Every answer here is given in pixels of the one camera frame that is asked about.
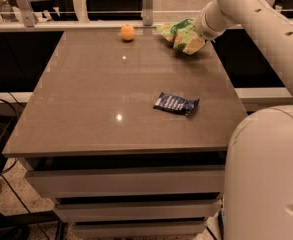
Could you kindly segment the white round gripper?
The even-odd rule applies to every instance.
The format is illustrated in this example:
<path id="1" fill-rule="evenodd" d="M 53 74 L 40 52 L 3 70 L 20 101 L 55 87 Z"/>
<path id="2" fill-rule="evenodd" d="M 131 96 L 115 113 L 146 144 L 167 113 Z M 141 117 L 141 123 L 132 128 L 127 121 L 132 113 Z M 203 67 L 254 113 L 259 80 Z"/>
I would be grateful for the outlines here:
<path id="1" fill-rule="evenodd" d="M 192 55 L 202 49 L 205 46 L 205 40 L 214 40 L 224 33 L 224 30 L 217 31 L 208 25 L 206 11 L 207 9 L 204 8 L 194 21 L 194 27 L 199 36 L 194 35 L 183 49 L 183 52 L 188 55 Z"/>

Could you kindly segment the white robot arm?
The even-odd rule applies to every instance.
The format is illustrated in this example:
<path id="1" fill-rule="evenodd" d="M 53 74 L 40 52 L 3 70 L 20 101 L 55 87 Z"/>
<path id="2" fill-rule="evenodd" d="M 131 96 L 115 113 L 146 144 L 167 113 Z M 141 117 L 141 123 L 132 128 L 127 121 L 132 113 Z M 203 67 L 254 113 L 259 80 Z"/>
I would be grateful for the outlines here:
<path id="1" fill-rule="evenodd" d="M 293 97 L 293 22 L 267 0 L 215 0 L 195 21 L 206 40 L 241 25 Z M 235 129 L 225 165 L 224 240 L 293 240 L 293 104 Z"/>

